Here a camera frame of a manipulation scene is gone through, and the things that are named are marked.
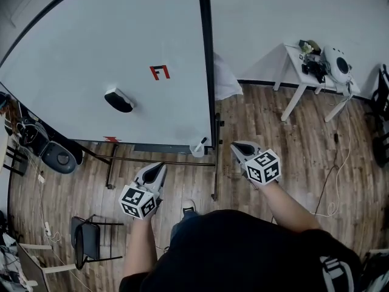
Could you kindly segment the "person's right forearm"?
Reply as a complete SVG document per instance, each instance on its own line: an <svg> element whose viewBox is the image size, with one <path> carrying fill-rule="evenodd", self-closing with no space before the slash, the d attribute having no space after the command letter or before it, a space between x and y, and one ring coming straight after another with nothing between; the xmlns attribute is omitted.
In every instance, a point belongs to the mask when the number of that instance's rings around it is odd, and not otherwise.
<svg viewBox="0 0 389 292"><path fill-rule="evenodd" d="M293 232L321 229L315 216L285 192L276 181L266 185L256 184L267 200L277 225Z"/></svg>

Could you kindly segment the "black white whiteboard eraser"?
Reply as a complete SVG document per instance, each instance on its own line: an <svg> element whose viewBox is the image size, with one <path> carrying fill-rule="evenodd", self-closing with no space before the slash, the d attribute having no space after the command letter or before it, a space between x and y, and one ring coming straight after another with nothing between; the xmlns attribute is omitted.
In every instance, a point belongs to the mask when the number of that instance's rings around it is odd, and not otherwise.
<svg viewBox="0 0 389 292"><path fill-rule="evenodd" d="M113 108L121 113L130 113L134 109L133 102L119 88L107 90L104 98Z"/></svg>

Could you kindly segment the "person's left forearm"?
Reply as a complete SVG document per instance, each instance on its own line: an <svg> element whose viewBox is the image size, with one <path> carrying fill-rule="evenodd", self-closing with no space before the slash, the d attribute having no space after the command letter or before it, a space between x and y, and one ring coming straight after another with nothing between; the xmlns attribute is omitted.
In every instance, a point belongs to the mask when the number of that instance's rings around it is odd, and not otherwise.
<svg viewBox="0 0 389 292"><path fill-rule="evenodd" d="M151 220L134 219L128 234L123 276L149 273L157 262Z"/></svg>

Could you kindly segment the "red black tape mark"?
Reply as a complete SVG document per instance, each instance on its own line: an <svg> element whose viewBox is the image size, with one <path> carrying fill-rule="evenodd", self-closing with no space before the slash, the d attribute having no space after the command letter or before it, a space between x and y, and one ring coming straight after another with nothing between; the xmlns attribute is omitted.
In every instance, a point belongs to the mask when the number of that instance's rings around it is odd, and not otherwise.
<svg viewBox="0 0 389 292"><path fill-rule="evenodd" d="M156 81L159 81L159 74L163 72L166 79L170 79L170 74L166 65L150 66L151 73Z"/></svg>

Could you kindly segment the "small green object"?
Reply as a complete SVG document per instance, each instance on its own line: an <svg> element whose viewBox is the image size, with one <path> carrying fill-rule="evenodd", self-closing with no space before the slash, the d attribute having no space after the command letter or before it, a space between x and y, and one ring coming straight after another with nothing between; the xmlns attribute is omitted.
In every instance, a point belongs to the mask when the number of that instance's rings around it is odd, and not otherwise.
<svg viewBox="0 0 389 292"><path fill-rule="evenodd" d="M313 40L300 40L298 46L304 54L320 55L322 52L319 45Z"/></svg>

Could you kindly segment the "black office chair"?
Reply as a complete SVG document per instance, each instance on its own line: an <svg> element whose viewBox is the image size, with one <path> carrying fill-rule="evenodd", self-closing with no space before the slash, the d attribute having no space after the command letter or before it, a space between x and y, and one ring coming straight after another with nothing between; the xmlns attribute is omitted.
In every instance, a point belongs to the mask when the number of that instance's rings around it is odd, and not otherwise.
<svg viewBox="0 0 389 292"><path fill-rule="evenodd" d="M369 107L371 111L365 116L374 118L374 132L377 132L389 120L389 68L386 64L381 64L379 68L378 87L373 92Z"/></svg>

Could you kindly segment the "white cloth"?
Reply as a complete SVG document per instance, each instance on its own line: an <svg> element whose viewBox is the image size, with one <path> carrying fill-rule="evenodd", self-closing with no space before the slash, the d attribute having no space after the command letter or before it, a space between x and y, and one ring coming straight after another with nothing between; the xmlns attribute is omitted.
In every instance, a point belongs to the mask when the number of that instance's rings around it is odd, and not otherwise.
<svg viewBox="0 0 389 292"><path fill-rule="evenodd" d="M215 100L224 100L231 96L243 95L241 85L228 64L216 52L213 53L215 78Z"/></svg>

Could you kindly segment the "brown board wooden frame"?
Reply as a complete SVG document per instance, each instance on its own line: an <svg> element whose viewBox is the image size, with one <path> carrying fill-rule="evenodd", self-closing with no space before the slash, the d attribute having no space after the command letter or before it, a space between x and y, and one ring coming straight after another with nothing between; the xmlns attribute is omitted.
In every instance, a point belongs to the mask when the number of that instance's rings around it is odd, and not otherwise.
<svg viewBox="0 0 389 292"><path fill-rule="evenodd" d="M30 249L53 251L51 245L16 243L16 248L24 276L28 282L36 282L35 286L32 286L33 292L51 292L47 279L48 274L76 269L74 263L62 266L42 267L33 259L32 255L29 254Z"/></svg>

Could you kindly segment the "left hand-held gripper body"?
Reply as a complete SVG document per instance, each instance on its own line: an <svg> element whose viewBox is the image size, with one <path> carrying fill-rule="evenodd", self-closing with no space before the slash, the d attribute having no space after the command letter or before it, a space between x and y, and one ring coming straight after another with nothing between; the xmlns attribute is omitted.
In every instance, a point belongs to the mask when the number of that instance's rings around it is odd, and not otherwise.
<svg viewBox="0 0 389 292"><path fill-rule="evenodd" d="M160 189L163 185L163 177L145 182L140 176L136 176L129 185L124 186L119 196L123 213L139 220L149 219L162 202Z"/></svg>

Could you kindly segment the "black metal stool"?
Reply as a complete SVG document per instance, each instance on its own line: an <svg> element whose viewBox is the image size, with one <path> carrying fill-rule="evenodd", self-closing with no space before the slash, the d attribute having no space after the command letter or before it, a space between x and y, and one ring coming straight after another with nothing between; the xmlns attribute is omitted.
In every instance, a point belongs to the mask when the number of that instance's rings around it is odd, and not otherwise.
<svg viewBox="0 0 389 292"><path fill-rule="evenodd" d="M24 176L27 171L29 160L27 155L20 152L17 148L12 148L9 145L0 153L1 170L8 170L19 176Z"/></svg>

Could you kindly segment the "black folding chair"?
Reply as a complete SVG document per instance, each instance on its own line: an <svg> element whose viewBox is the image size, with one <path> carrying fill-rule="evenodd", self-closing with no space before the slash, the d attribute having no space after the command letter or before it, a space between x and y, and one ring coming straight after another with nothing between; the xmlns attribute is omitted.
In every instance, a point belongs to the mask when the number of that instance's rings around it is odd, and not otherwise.
<svg viewBox="0 0 389 292"><path fill-rule="evenodd" d="M122 255L112 255L112 235L113 227L123 226L124 224L93 221L96 216L96 214L93 214L87 219L78 216L71 218L71 245L74 249L75 267L77 270L82 270L87 263L104 262L123 258ZM101 226L109 226L111 228L108 258L100 257Z"/></svg>

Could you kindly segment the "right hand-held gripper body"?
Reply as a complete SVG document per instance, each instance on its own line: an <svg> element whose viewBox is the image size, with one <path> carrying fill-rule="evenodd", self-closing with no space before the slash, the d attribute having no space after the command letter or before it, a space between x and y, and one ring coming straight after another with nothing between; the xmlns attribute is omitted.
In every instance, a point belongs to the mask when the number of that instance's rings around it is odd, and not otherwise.
<svg viewBox="0 0 389 292"><path fill-rule="evenodd" d="M268 149L244 163L247 179L254 185L265 186L281 176L281 162L278 155Z"/></svg>

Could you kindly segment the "person's blue jeans leg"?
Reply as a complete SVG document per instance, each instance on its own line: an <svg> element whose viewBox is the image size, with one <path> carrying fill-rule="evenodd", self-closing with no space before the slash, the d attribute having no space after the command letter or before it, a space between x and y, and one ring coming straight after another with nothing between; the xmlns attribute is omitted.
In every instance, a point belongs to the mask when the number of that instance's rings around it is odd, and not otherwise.
<svg viewBox="0 0 389 292"><path fill-rule="evenodd" d="M194 211L194 210L186 210L184 212L184 216L183 218L181 219L180 222L178 222L177 224L175 224L173 227L172 227L172 230L171 230L171 234L170 234L170 241L172 242L173 239L174 239L174 236L179 232L179 230L185 225L185 223L192 219L192 218L196 218L198 217L199 214Z"/></svg>

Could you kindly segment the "white round device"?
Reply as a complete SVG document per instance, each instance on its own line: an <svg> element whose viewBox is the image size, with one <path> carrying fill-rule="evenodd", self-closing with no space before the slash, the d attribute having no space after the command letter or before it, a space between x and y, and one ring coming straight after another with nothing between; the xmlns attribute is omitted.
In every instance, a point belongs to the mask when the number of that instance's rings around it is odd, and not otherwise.
<svg viewBox="0 0 389 292"><path fill-rule="evenodd" d="M328 74L335 82L344 85L351 80L351 65L342 50L327 45L323 49L323 57Z"/></svg>

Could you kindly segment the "person's black shirt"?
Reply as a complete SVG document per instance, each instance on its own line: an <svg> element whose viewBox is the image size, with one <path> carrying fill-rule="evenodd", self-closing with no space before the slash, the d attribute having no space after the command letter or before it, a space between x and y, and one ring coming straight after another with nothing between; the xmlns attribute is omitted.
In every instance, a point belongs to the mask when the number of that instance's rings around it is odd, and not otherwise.
<svg viewBox="0 0 389 292"><path fill-rule="evenodd" d="M154 268L124 277L119 292L351 292L361 268L326 231L217 210L188 220Z"/></svg>

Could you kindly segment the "person's white shoe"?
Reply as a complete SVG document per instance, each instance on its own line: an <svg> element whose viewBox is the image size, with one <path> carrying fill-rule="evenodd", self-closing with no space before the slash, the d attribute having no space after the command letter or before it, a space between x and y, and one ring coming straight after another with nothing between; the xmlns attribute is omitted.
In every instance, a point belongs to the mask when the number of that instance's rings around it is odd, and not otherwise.
<svg viewBox="0 0 389 292"><path fill-rule="evenodd" d="M182 203L183 218L189 219L198 215L196 206L193 200L185 200Z"/></svg>

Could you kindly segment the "white table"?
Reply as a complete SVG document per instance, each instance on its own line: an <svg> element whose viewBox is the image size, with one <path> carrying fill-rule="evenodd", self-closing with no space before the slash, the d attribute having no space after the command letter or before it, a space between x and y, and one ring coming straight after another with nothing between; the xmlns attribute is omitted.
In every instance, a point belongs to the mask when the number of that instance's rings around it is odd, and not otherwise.
<svg viewBox="0 0 389 292"><path fill-rule="evenodd" d="M288 44L283 44L283 48L285 49L285 54L281 59L281 67L276 73L277 77L275 79L274 91L278 91L281 83L284 81L284 76L286 75L286 71L289 68L289 65L293 67L298 82L297 89L294 92L291 101L281 115L282 122L287 120L302 97L303 93L308 88L314 89L315 95L330 90L332 93L341 93L341 95L344 96L343 100L333 106L331 112L325 117L325 122L329 122L336 114L338 114L349 99L361 93L361 90L352 75L349 75L349 78L345 84L337 83L330 77L327 77L325 83L319 83L313 75L306 75L303 73L302 64L306 58L306 55L303 54L300 49Z"/></svg>

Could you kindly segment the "black bag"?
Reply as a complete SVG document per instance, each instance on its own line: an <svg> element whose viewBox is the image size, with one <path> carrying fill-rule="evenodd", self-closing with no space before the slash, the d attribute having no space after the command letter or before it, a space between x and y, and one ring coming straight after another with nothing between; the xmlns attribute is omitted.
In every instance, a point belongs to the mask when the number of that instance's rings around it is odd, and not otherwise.
<svg viewBox="0 0 389 292"><path fill-rule="evenodd" d="M389 292L389 248L372 249L365 254L360 292Z"/></svg>

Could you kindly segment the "dark gray round device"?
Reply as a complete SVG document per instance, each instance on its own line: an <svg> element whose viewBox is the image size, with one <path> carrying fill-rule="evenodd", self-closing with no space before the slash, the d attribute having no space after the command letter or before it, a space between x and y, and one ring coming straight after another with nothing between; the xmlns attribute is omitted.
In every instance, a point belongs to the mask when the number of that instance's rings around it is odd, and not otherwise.
<svg viewBox="0 0 389 292"><path fill-rule="evenodd" d="M74 155L54 141L47 143L41 154L41 160L52 170L61 174L70 174L77 166Z"/></svg>

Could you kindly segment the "white whiteboard black frame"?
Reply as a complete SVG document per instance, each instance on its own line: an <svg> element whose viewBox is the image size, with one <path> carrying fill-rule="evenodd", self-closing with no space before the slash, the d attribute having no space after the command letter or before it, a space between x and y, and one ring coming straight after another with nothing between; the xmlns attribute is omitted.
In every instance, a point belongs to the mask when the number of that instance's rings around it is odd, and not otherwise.
<svg viewBox="0 0 389 292"><path fill-rule="evenodd" d="M159 65L170 79L154 79ZM214 146L210 0L54 0L0 62L0 84L68 139ZM105 100L112 88L132 112Z"/></svg>

